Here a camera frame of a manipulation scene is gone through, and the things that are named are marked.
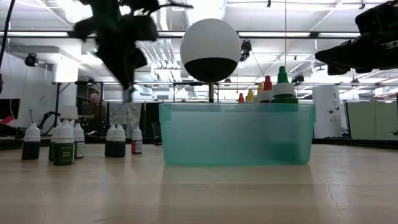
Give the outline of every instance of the translucent plastic container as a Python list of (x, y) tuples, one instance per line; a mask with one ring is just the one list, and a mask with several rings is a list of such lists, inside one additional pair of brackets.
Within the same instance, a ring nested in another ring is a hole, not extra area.
[(299, 165), (310, 160), (314, 105), (162, 103), (159, 109), (168, 165)]

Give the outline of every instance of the desk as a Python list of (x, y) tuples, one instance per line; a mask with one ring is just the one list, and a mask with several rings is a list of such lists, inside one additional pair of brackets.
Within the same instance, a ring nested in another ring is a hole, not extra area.
[(398, 152), (314, 145), (309, 165), (170, 167), (161, 147), (55, 167), (0, 151), (1, 223), (395, 223)]

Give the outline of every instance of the ceiling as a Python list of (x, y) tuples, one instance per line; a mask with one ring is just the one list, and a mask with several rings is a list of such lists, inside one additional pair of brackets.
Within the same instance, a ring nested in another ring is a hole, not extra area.
[[(61, 8), (60, 2), (72, 0), (17, 0), (11, 18), (11, 30), (70, 30), (73, 23)], [(211, 7), (214, 2), (222, 0), (201, 0), (204, 6)], [(359, 9), (361, 1), (357, 0), (287, 0), (287, 30), (300, 32), (358, 32), (354, 22), (355, 17), (364, 10), (377, 6), (385, 0), (366, 0), (366, 8)], [(0, 2), (0, 25), (3, 26), (9, 0)], [(203, 7), (193, 9), (197, 13), (202, 13)], [(161, 26), (161, 13), (156, 14), (156, 21), (159, 29)], [(167, 9), (165, 11), (166, 26), (168, 30), (186, 30), (187, 21), (184, 11)], [(285, 31), (285, 11), (284, 0), (272, 0), (271, 7), (267, 7), (267, 1), (247, 1), (247, 0), (227, 0), (224, 20), (236, 31), (262, 31), (262, 32), (283, 32)], [(76, 53), (70, 50), (74, 45), (80, 45), (74, 39), (26, 39), (13, 38), (13, 44), (18, 46), (38, 46), (52, 45), (68, 52), (76, 57), (84, 68), (79, 71), (81, 77), (93, 77), (97, 81), (113, 82), (113, 76), (103, 66), (100, 60), (95, 59), (90, 52), (95, 49), (93, 39), (88, 40), (81, 46), (81, 52)], [(181, 67), (179, 47), (181, 39), (171, 39), (171, 46), (178, 66)], [(278, 68), (285, 65), (283, 60), (285, 46), (288, 55), (286, 61), (287, 71), (293, 76), (301, 73), (306, 78), (306, 82), (349, 82), (352, 77), (358, 76), (355, 73), (348, 73), (339, 77), (329, 77), (325, 72), (314, 73), (314, 66), (311, 63), (313, 54), (317, 50), (324, 50), (341, 44), (341, 39), (250, 39), (252, 44), (252, 55), (244, 65), (239, 66), (231, 75), (233, 81), (260, 82), (265, 75), (271, 75), (272, 80), (276, 80)], [(139, 81), (156, 81), (151, 75), (150, 62), (148, 66), (137, 71)], [(379, 82), (383, 79), (395, 77), (398, 73), (395, 70), (379, 73), (369, 77), (363, 82)], [(183, 78), (188, 78), (184, 71), (180, 74)]]

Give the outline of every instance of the black and white sphere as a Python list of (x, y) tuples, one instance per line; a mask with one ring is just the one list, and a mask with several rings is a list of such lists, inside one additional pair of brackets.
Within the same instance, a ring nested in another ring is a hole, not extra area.
[(187, 72), (202, 82), (219, 82), (238, 66), (241, 43), (236, 31), (219, 19), (204, 19), (185, 32), (180, 46)]

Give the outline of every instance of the man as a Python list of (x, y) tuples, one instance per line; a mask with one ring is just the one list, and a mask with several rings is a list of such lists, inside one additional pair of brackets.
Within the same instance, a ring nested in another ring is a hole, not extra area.
[(95, 120), (95, 123), (98, 124), (105, 121), (106, 108), (100, 105), (100, 96), (98, 93), (92, 93), (90, 95), (90, 105), (90, 108), (83, 108), (82, 115), (79, 115), (79, 118)]

